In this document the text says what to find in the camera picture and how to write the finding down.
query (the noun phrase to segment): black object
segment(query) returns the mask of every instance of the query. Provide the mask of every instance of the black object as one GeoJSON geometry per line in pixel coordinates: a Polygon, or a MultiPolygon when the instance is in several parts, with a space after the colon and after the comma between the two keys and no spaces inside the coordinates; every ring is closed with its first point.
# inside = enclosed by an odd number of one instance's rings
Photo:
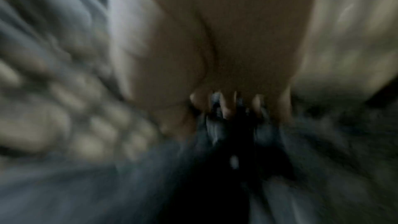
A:
{"type": "Polygon", "coordinates": [[[295,179],[278,129],[269,124],[270,139],[258,139],[257,123],[242,106],[224,120],[215,101],[193,141],[138,163],[29,160],[2,175],[0,223],[248,223],[250,195],[268,208],[262,180],[295,179]]]}

